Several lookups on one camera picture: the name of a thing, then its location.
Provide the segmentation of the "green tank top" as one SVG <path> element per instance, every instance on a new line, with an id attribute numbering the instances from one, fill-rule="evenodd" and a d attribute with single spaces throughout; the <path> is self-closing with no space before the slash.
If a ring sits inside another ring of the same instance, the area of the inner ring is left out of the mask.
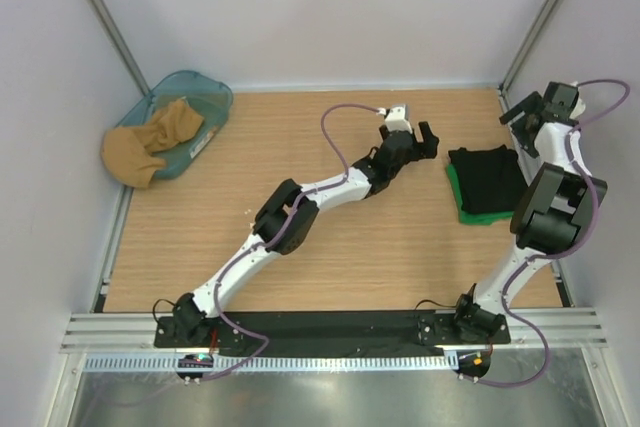
<path id="1" fill-rule="evenodd" d="M 490 210 L 477 212 L 473 210 L 469 196 L 462 189 L 456 168 L 452 164 L 448 164 L 445 172 L 453 192 L 458 220 L 461 224 L 467 226 L 490 226 L 495 222 L 512 218 L 513 211 Z"/>

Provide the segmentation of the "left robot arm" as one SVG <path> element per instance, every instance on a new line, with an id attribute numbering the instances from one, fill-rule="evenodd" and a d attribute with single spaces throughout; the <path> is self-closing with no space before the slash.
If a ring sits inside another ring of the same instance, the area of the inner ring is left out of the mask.
<path id="1" fill-rule="evenodd" d="M 174 337 L 192 347 L 202 346 L 212 334 L 210 319 L 219 318 L 266 347 L 268 337 L 226 316 L 226 303 L 262 268 L 300 247 L 319 214 L 374 196 L 407 164 L 435 158 L 439 138 L 426 121 L 418 129 L 421 139 L 408 124 L 387 123 L 380 127 L 381 145 L 353 164 L 344 163 L 340 174 L 309 184 L 283 181 L 256 214 L 251 233 L 234 256 L 206 283 L 174 303 Z"/>

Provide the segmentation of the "black tank top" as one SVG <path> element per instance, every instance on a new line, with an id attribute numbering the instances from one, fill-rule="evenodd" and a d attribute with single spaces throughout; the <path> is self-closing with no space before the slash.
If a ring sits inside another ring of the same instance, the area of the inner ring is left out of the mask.
<path id="1" fill-rule="evenodd" d="M 527 189 L 515 150 L 506 145 L 490 150 L 459 148 L 448 155 L 473 210 L 515 211 Z"/>

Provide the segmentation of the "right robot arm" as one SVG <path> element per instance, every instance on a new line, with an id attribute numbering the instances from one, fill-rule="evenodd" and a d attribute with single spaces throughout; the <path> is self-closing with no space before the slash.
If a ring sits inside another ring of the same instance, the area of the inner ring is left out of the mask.
<path id="1" fill-rule="evenodd" d="M 511 250 L 457 301 L 450 328 L 461 342 L 504 340 L 513 297 L 541 267 L 581 249 L 595 228 L 608 184 L 592 175 L 581 153 L 581 86 L 551 82 L 499 119 L 540 167 L 513 211 Z"/>

